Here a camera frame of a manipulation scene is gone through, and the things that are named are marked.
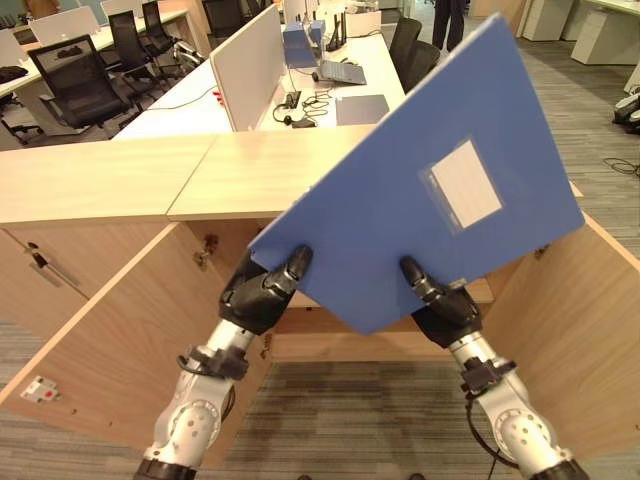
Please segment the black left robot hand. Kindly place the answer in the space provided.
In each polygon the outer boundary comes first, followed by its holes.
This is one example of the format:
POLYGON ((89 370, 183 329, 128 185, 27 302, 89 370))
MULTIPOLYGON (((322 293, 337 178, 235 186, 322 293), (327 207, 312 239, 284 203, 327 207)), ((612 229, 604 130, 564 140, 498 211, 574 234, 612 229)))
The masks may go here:
POLYGON ((313 258, 299 245, 275 270, 254 262, 246 250, 219 297, 219 316, 254 335, 273 328, 288 307, 313 258))

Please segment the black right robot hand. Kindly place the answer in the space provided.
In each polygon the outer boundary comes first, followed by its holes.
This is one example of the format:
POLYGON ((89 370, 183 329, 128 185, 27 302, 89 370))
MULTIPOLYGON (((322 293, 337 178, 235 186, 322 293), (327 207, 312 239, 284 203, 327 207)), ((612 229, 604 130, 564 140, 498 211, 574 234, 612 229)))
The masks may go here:
POLYGON ((424 306, 410 316, 426 337, 448 348, 466 335, 482 330, 482 316, 464 287, 452 289, 427 274, 411 256, 400 260, 402 273, 424 306))

